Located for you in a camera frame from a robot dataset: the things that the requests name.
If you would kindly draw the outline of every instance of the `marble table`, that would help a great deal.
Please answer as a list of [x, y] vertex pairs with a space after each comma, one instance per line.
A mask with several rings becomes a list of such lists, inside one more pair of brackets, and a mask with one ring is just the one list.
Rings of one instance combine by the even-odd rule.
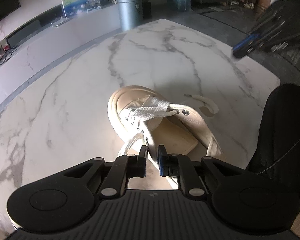
[[36, 80], [0, 113], [0, 229], [13, 228], [6, 201], [18, 187], [100, 156], [113, 161], [122, 141], [107, 117], [119, 87], [142, 85], [180, 103], [183, 94], [212, 98], [206, 122], [229, 163], [245, 168], [263, 107], [279, 79], [231, 47], [168, 20], [94, 45]]

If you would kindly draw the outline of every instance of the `white shoelace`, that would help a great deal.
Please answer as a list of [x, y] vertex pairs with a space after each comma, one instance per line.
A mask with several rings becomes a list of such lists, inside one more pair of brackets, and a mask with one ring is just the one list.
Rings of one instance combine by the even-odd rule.
[[[216, 114], [219, 111], [218, 106], [209, 98], [205, 98], [199, 95], [188, 94], [185, 94], [185, 96], [202, 101], [212, 114]], [[170, 102], [168, 101], [160, 100], [156, 97], [149, 97], [149, 99], [143, 104], [143, 106], [137, 108], [132, 107], [124, 109], [122, 111], [122, 115], [126, 115], [125, 113], [129, 112], [128, 117], [125, 117], [126, 120], [130, 120], [132, 124], [138, 123], [138, 127], [140, 126], [140, 122], [145, 122], [149, 120], [147, 124], [148, 129], [149, 131], [153, 131], [159, 126], [163, 117], [173, 116], [178, 112], [175, 109], [167, 111], [169, 106]], [[145, 140], [143, 130], [134, 135], [122, 146], [118, 153], [118, 156], [127, 154], [127, 152], [131, 149], [134, 143], [140, 139]]]

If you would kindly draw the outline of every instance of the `white sneaker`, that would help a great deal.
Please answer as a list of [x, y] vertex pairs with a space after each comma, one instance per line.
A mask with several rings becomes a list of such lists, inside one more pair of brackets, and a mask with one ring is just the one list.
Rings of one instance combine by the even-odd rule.
[[[213, 114], [218, 111], [211, 99], [193, 97], [205, 102]], [[148, 158], [159, 169], [157, 147], [163, 144], [168, 154], [188, 155], [195, 161], [212, 156], [226, 162], [217, 140], [197, 111], [171, 104], [151, 89], [127, 86], [117, 90], [109, 100], [108, 117], [125, 142], [118, 156], [127, 154], [130, 148], [138, 154], [142, 145], [148, 145]]]

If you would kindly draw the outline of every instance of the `trash can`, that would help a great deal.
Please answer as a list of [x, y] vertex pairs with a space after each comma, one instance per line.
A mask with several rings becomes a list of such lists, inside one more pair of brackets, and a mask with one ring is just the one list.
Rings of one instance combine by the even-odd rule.
[[141, 24], [143, 19], [142, 0], [117, 0], [120, 24], [123, 31]]

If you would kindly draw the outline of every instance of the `thin gray cord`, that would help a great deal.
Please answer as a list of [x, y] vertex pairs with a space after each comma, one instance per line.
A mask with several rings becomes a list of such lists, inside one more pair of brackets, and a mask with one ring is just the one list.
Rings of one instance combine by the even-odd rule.
[[266, 168], [263, 171], [260, 171], [258, 173], [256, 173], [257, 175], [266, 172], [267, 170], [271, 169], [273, 166], [275, 166], [279, 161], [281, 161], [283, 159], [283, 157], [285, 157], [298, 143], [300, 142], [300, 139], [294, 144], [294, 146], [292, 146], [284, 155], [281, 156], [281, 158], [279, 158], [278, 160], [276, 160], [271, 166], [269, 166], [268, 168]]

